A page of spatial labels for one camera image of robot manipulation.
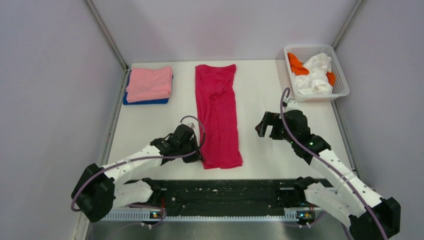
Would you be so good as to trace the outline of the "magenta t shirt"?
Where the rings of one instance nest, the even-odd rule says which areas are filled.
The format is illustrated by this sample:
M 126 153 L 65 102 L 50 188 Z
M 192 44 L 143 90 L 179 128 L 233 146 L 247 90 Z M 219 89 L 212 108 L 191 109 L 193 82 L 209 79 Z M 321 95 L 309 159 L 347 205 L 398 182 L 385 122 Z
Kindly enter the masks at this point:
M 231 169 L 243 164 L 233 89 L 236 71 L 235 64 L 195 67 L 197 117 L 205 128 L 201 153 L 206 170 Z

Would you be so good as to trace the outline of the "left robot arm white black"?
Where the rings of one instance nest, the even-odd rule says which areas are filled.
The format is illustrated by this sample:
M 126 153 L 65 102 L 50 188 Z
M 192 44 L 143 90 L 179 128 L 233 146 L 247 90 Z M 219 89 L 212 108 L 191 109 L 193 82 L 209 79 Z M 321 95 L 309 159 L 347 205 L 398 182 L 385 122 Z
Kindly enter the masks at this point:
M 154 207 L 160 202 L 161 189 L 144 177 L 149 170 L 182 159 L 185 163 L 202 160 L 195 131 L 186 124 L 174 132 L 152 140 L 141 150 L 116 162 L 87 166 L 71 193 L 71 210 L 82 212 L 91 223 L 112 210 L 135 203 Z

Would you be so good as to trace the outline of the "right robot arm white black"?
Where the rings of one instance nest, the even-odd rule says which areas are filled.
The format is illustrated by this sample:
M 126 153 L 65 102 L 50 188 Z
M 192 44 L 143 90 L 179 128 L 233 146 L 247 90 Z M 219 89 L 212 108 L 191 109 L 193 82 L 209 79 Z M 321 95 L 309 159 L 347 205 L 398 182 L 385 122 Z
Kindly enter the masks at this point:
M 299 177 L 293 185 L 297 205 L 312 204 L 323 209 L 355 240 L 388 240 L 400 232 L 399 202 L 393 197 L 384 198 L 362 182 L 321 136 L 311 133 L 302 111 L 266 111 L 255 131 L 263 138 L 268 127 L 271 139 L 290 143 L 294 153 L 335 188 L 331 191 L 310 176 Z

